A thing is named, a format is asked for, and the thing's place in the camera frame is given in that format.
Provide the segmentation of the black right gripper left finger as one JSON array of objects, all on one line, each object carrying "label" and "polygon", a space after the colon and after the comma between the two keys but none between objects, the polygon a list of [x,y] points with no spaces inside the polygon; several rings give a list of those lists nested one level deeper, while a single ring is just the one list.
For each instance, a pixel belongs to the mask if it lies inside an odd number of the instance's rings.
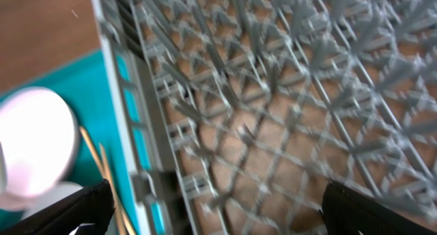
[{"label": "black right gripper left finger", "polygon": [[106,234],[115,212],[109,181],[104,179],[11,225],[1,235]]}]

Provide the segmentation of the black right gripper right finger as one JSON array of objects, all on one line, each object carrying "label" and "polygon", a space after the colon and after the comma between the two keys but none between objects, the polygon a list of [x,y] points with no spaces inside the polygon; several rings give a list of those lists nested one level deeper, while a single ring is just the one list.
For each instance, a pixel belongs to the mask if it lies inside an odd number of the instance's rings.
[{"label": "black right gripper right finger", "polygon": [[436,235],[337,181],[326,185],[321,217],[329,235]]}]

